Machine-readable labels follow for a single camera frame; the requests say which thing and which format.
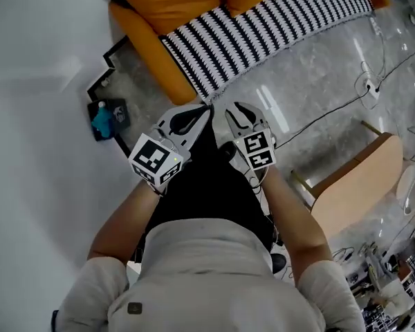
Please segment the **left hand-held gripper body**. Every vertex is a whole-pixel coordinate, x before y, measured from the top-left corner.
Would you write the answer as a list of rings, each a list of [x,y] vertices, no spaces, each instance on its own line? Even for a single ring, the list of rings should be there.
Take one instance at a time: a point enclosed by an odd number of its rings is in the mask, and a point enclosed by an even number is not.
[[[191,158],[184,131],[185,116],[162,119],[148,133],[142,133],[129,155],[133,171],[153,188],[164,188]]]

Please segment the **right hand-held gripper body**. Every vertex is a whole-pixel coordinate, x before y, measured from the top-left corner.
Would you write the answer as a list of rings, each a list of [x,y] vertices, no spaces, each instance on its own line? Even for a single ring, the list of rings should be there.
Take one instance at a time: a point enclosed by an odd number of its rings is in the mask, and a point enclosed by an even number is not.
[[[276,163],[276,139],[269,128],[253,130],[246,135],[240,135],[221,146],[221,150],[231,161],[239,154],[248,166],[248,177],[251,186],[260,186],[266,177],[268,168]]]

